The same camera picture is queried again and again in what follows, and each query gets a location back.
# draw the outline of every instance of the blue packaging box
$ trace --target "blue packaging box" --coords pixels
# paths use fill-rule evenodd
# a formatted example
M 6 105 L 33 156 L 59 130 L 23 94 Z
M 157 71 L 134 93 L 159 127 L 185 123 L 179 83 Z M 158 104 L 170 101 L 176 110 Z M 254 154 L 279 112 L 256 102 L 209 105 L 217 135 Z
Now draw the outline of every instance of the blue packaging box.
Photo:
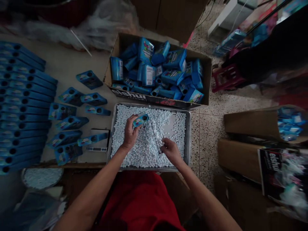
M 43 136 L 47 135 L 48 130 L 27 130 L 27 131 L 12 131 L 0 129 L 0 138 L 3 139 L 20 139 L 20 138 L 28 138 L 33 136 Z
M 47 115 L 31 115 L 31 114 L 2 112 L 0 116 L 2 120 L 6 120 L 6 121 L 16 121 L 16 122 L 46 122 L 48 121 Z
M 165 69 L 176 69 L 184 72 L 186 70 L 186 49 L 169 51 L 166 61 L 163 63 Z
M 151 58 L 153 66 L 165 62 L 169 49 L 170 49 L 170 43 L 169 41 L 166 41 L 162 43 L 157 50 L 155 50 Z
M 68 131 L 60 132 L 55 135 L 49 142 L 47 142 L 47 147 L 56 148 L 61 145 L 66 145 L 76 142 L 82 136 L 82 131 Z
M 163 87 L 161 85 L 159 85 L 157 88 L 155 88 L 152 92 L 151 92 L 151 96 L 158 96 L 158 92 L 160 89 L 163 89 Z
M 60 100 L 63 103 L 71 104 L 77 107 L 80 107 L 83 105 L 83 102 L 81 102 L 80 97 L 84 94 L 80 91 L 76 90 L 73 87 L 70 87 L 65 92 L 63 92 L 61 95 L 58 96 L 58 100 Z
M 75 116 L 77 112 L 76 107 L 66 106 L 58 103 L 51 103 L 49 107 L 49 120 L 63 120 L 68 116 Z
M 100 105 L 104 105 L 108 103 L 107 99 L 102 97 L 97 92 L 83 95 L 80 97 L 80 99 L 81 99 L 81 102 L 87 103 L 93 106 L 100 106 Z
M 54 98 L 51 96 L 43 95 L 38 92 L 23 90 L 23 89 L 15 89 L 15 88 L 7 88 L 6 94 L 9 96 L 17 96 L 17 97 L 27 97 L 30 99 L 36 99 L 40 101 L 45 101 L 48 103 L 52 103 Z
M 36 137 L 28 137 L 21 139 L 2 139 L 0 140 L 0 147 L 6 148 L 18 148 L 22 146 L 27 146 L 36 143 L 45 143 L 47 140 L 47 136 L 36 136 Z
M 153 55 L 154 45 L 146 38 L 141 37 L 139 40 L 138 59 L 145 64 L 151 65 L 151 57 Z
M 156 85 L 162 86 L 164 89 L 167 89 L 169 87 L 169 83 L 163 83 L 161 78 L 156 78 L 155 83 Z
M 87 117 L 77 117 L 70 115 L 69 117 L 66 117 L 63 121 L 57 123 L 56 129 L 58 131 L 79 129 L 88 122 L 89 119 Z
M 76 75 L 76 79 L 91 90 L 103 85 L 103 82 L 91 70 Z
M 152 88 L 150 87 L 143 87 L 143 86 L 138 86 L 138 85 L 134 85 L 134 88 L 133 90 L 137 93 L 140 93 L 140 94 L 144 94 L 144 95 L 150 95 L 151 91 L 152 91 Z
M 103 115 L 103 116 L 110 116 L 111 115 L 111 111 L 104 109 L 102 107 L 94 107 L 94 106 L 86 106 L 86 112 L 87 113 L 94 113 L 97 115 Z
M 24 82 L 24 81 L 18 81 L 18 80 L 11 80 L 9 86 L 11 88 L 18 88 L 18 89 L 27 89 L 30 91 L 38 92 L 43 95 L 47 95 L 50 97 L 55 97 L 56 92 L 52 91 L 50 89 L 44 88 L 42 86 L 36 85 L 35 83 L 29 83 L 29 82 Z
M 31 123 L 31 122 L 10 122 L 3 121 L 1 128 L 9 130 L 38 130 L 49 129 L 51 127 L 50 122 Z
M 82 146 L 89 145 L 92 143 L 97 143 L 107 138 L 108 138 L 108 133 L 102 133 L 98 135 L 92 135 L 92 136 L 80 138 L 77 140 L 77 143 L 78 143 L 78 146 L 82 147 Z
M 31 51 L 29 51 L 27 48 L 25 48 L 24 46 L 22 46 L 19 43 L 12 43 L 12 42 L 1 41 L 0 42 L 0 47 L 1 48 L 12 49 L 12 50 L 15 50 L 17 52 L 21 52 L 24 55 L 26 55 L 27 57 L 29 57 L 29 58 L 35 60 L 36 62 L 40 63 L 42 66 L 46 65 L 46 61 L 44 59 L 41 59 L 36 54 L 32 53 Z
M 148 114 L 140 113 L 138 114 L 138 118 L 133 121 L 133 127 L 138 127 L 149 120 Z
M 129 45 L 126 50 L 120 55 L 121 60 L 127 60 L 138 54 L 138 45 L 137 43 L 132 43 Z
M 0 97 L 0 102 L 4 102 L 8 104 L 15 104 L 15 105 L 42 107 L 42 108 L 49 108 L 50 106 L 50 103 L 47 103 L 47 102 L 25 98 L 25 97 L 14 97 L 14 96 Z
M 110 57 L 111 74 L 114 81 L 123 80 L 123 61 L 117 57 Z
M 82 155 L 82 147 L 77 142 L 59 146 L 55 149 L 55 156 L 58 166 L 65 165 L 72 159 Z
M 138 56 L 134 56 L 124 63 L 126 70 L 130 71 L 138 64 Z
M 142 65 L 142 86 L 155 86 L 156 68 L 150 65 Z
M 116 83 L 112 84 L 112 87 L 118 88 L 118 89 L 122 89 L 122 90 L 129 90 L 128 86 L 121 85 L 121 84 L 116 84 Z
M 179 85 L 184 78 L 184 72 L 177 70 L 166 70 L 161 75 L 161 80 L 172 85 Z
M 190 102 L 190 103 L 201 103 L 201 100 L 203 98 L 204 94 L 202 94 L 201 92 L 199 92 L 197 89 L 195 88 L 190 88 L 187 92 L 187 94 L 185 95 L 183 101 L 185 102 Z

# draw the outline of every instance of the cable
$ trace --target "cable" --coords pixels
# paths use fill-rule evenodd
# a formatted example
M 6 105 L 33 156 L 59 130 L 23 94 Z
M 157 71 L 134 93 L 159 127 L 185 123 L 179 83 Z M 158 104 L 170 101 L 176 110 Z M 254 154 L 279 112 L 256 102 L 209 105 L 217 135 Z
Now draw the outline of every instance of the cable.
M 210 13 L 211 13 L 211 11 L 212 11 L 212 9 L 213 9 L 214 3 L 215 3 L 215 1 L 213 1 L 213 5 L 212 5 L 212 8 L 211 8 L 209 14 L 206 16 L 206 18 L 205 18 L 198 26 L 195 27 L 195 29 L 198 28 L 199 26 L 201 26 L 202 23 L 204 23 L 204 21 L 208 18 L 208 16 L 210 15 Z

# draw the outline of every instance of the cardboard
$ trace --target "cardboard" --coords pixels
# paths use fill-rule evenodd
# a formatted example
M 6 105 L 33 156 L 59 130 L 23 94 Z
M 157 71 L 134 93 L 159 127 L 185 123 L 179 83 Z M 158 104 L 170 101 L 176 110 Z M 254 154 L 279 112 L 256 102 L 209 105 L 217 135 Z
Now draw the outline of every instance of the cardboard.
M 218 140 L 218 164 L 258 183 L 262 182 L 258 149 L 264 146 L 232 140 Z
M 118 57 L 120 53 L 125 50 L 126 47 L 128 47 L 133 42 L 139 43 L 139 36 L 130 35 L 130 34 L 124 34 L 120 33 L 117 37 L 117 40 L 115 42 L 113 51 L 111 53 L 111 56 Z M 148 39 L 154 46 L 159 46 L 161 42 Z M 176 45 L 170 45 L 170 51 L 181 49 L 181 47 Z M 208 106 L 209 105 L 209 97 L 210 97 L 210 85 L 211 85 L 211 78 L 212 78 L 212 59 L 208 56 L 201 54 L 196 51 L 188 50 L 187 49 L 187 58 L 186 61 L 192 61 L 196 58 L 199 58 L 201 61 L 201 64 L 203 66 L 203 88 L 204 91 L 202 92 L 204 94 L 204 97 L 201 101 L 201 104 L 197 103 L 188 103 L 181 100 L 173 100 L 173 99 L 166 99 L 162 97 L 154 97 L 149 95 L 143 95 L 136 92 L 129 92 L 124 91 L 118 88 L 112 87 L 112 74 L 111 74 L 111 62 L 108 62 L 107 70 L 104 77 L 104 82 L 106 85 L 110 88 L 110 90 L 119 97 L 129 98 L 141 101 L 142 103 L 153 103 L 153 104 L 162 104 L 162 105 L 168 105 L 178 108 L 186 108 L 186 109 L 192 109 L 196 107 L 200 107 L 203 105 Z
M 278 212 L 268 213 L 276 204 L 262 195 L 262 191 L 230 177 L 215 176 L 214 188 L 217 199 L 243 231 L 304 230 L 305 223 Z
M 280 137 L 277 121 L 277 110 L 281 107 L 292 107 L 302 112 L 303 118 L 307 118 L 304 109 L 294 105 L 281 105 L 277 107 L 262 108 L 239 113 L 224 115 L 225 131 L 229 133 L 245 134 L 266 140 L 287 142 Z M 304 129 L 295 141 L 288 143 L 301 143 L 308 140 L 308 129 Z

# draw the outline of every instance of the tiled floor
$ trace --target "tiled floor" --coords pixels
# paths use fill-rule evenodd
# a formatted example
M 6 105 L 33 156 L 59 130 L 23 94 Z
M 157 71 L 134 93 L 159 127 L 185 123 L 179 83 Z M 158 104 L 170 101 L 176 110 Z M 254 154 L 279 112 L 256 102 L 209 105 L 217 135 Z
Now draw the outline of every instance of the tiled floor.
M 207 17 L 213 2 L 207 6 L 200 23 Z M 216 44 L 207 41 L 207 31 L 223 10 L 222 1 L 214 3 L 206 21 L 195 29 L 188 49 L 205 53 L 212 58 L 213 64 L 223 61 L 211 55 Z M 272 101 L 263 97 L 258 89 L 246 87 L 235 92 L 210 93 L 210 105 L 192 111 L 192 149 L 191 168 L 200 180 L 213 192 L 213 177 L 222 170 L 218 166 L 217 141 L 226 138 L 224 114 L 269 107 Z

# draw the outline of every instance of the blue box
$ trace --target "blue box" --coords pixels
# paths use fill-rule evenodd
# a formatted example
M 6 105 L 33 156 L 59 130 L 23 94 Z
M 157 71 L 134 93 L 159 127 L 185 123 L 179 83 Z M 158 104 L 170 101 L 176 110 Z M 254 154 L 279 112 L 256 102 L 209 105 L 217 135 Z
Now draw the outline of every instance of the blue box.
M 76 142 L 82 136 L 82 131 L 69 131 L 69 132 L 60 132 L 55 135 L 49 142 L 47 142 L 47 147 L 56 148 L 61 145 L 66 145 Z
M 199 92 L 197 89 L 190 88 L 188 90 L 187 94 L 185 95 L 183 101 L 189 102 L 189 103 L 198 103 L 199 104 L 199 103 L 201 103 L 203 96 L 204 96 L 204 94 Z
M 76 90 L 73 87 L 68 88 L 65 92 L 58 96 L 58 100 L 63 103 L 71 104 L 80 107 L 83 102 L 81 102 L 80 97 L 84 94 Z
M 110 116 L 111 115 L 111 111 L 104 109 L 102 107 L 95 107 L 95 106 L 86 106 L 86 112 L 87 113 L 93 113 L 93 114 L 97 114 L 97 115 L 103 115 L 103 116 Z
M 169 51 L 166 61 L 163 63 L 165 69 L 176 69 L 184 72 L 186 70 L 186 49 Z
M 98 135 L 92 135 L 92 136 L 88 136 L 85 138 L 80 138 L 77 140 L 78 146 L 82 147 L 85 145 L 89 145 L 92 143 L 97 143 L 101 140 L 107 139 L 108 138 L 108 133 L 102 133 L 102 134 L 98 134 Z
M 49 107 L 49 120 L 63 120 L 68 116 L 75 116 L 77 112 L 76 107 L 66 106 L 58 103 L 51 103 Z
M 29 83 L 24 81 L 18 80 L 11 80 L 10 85 L 11 88 L 18 88 L 18 89 L 27 89 L 30 91 L 38 92 L 43 95 L 48 95 L 50 97 L 55 97 L 56 92 L 50 89 L 44 88 L 42 86 L 36 85 L 35 83 Z
M 1 156 L 0 155 L 0 166 L 6 165 L 11 166 L 18 164 L 20 162 L 27 161 L 32 158 L 40 158 L 43 153 L 43 150 L 38 150 L 30 153 L 25 153 L 19 156 Z
M 19 43 L 1 41 L 0 47 L 1 48 L 13 49 L 17 52 L 21 52 L 24 55 L 28 56 L 29 58 L 31 58 L 31 59 L 35 60 L 36 62 L 40 63 L 42 66 L 46 65 L 46 61 L 44 59 L 41 59 L 36 54 L 32 53 L 31 51 L 29 51 L 27 48 L 25 48 L 24 46 L 22 46 Z
M 137 43 L 133 43 L 129 45 L 126 50 L 120 55 L 120 59 L 127 60 L 138 54 L 138 45 Z
M 89 119 L 87 117 L 77 117 L 70 115 L 69 117 L 66 117 L 63 121 L 57 123 L 56 129 L 58 131 L 79 129 L 88 122 Z
M 177 70 L 166 70 L 160 78 L 164 83 L 179 85 L 184 78 L 184 72 Z
M 40 94 L 38 92 L 34 92 L 34 91 L 30 91 L 30 90 L 7 88 L 6 94 L 9 95 L 9 96 L 27 97 L 27 98 L 31 98 L 31 99 L 45 101 L 45 102 L 48 102 L 48 103 L 52 103 L 54 101 L 53 97 L 43 95 L 43 94 Z
M 36 136 L 36 137 L 28 137 L 28 138 L 21 138 L 21 139 L 2 139 L 0 140 L 0 147 L 22 147 L 36 143 L 45 143 L 47 140 L 47 136 Z
M 123 80 L 123 61 L 117 57 L 110 57 L 111 74 L 114 81 Z
M 44 147 L 45 147 L 45 143 L 27 145 L 27 146 L 23 146 L 22 148 L 6 147 L 6 148 L 0 149 L 0 155 L 1 156 L 19 156 L 19 155 L 34 152 L 37 150 L 43 150 Z
M 81 102 L 87 103 L 93 106 L 100 106 L 100 105 L 104 105 L 108 103 L 107 99 L 102 97 L 97 92 L 83 95 L 80 97 L 80 99 L 81 99 Z
M 169 83 L 163 83 L 161 78 L 156 78 L 155 83 L 156 85 L 162 86 L 164 89 L 167 89 L 169 87 Z
M 128 90 L 129 91 L 129 87 L 128 86 L 125 86 L 125 85 L 121 85 L 121 84 L 112 84 L 112 87 L 114 88 L 118 88 L 118 89 L 122 89 L 122 90 Z
M 6 121 L 17 121 L 17 122 L 46 122 L 48 121 L 47 115 L 30 115 L 30 114 L 2 112 L 0 116 L 2 120 L 6 120 Z
M 159 48 L 154 52 L 151 58 L 153 66 L 165 62 L 169 49 L 170 49 L 169 41 L 166 41 L 159 46 Z
M 33 136 L 43 136 L 47 135 L 48 130 L 27 130 L 27 131 L 12 131 L 12 130 L 0 130 L 0 138 L 2 139 L 19 139 L 28 138 Z
M 154 87 L 155 86 L 156 68 L 150 65 L 142 65 L 142 86 Z
M 47 102 L 25 97 L 14 97 L 14 96 L 6 96 L 4 99 L 3 97 L 0 97 L 0 102 L 5 102 L 8 104 L 15 104 L 15 105 L 42 107 L 42 108 L 49 108 L 50 106 L 50 103 Z
M 39 130 L 49 129 L 51 127 L 50 122 L 31 123 L 31 122 L 10 122 L 3 121 L 1 128 L 9 130 Z
M 154 45 L 146 38 L 141 37 L 139 40 L 138 59 L 145 64 L 151 65 L 151 57 L 153 55 Z
M 158 96 L 158 92 L 160 89 L 163 89 L 163 87 L 161 85 L 159 85 L 157 88 L 155 88 L 152 92 L 151 92 L 151 96 Z
M 138 64 L 138 56 L 134 56 L 124 63 L 126 70 L 130 71 Z
M 82 147 L 79 147 L 77 142 L 62 145 L 55 149 L 55 156 L 59 166 L 65 165 L 80 155 L 82 155 Z
M 76 75 L 76 79 L 91 90 L 103 85 L 103 82 L 91 70 Z

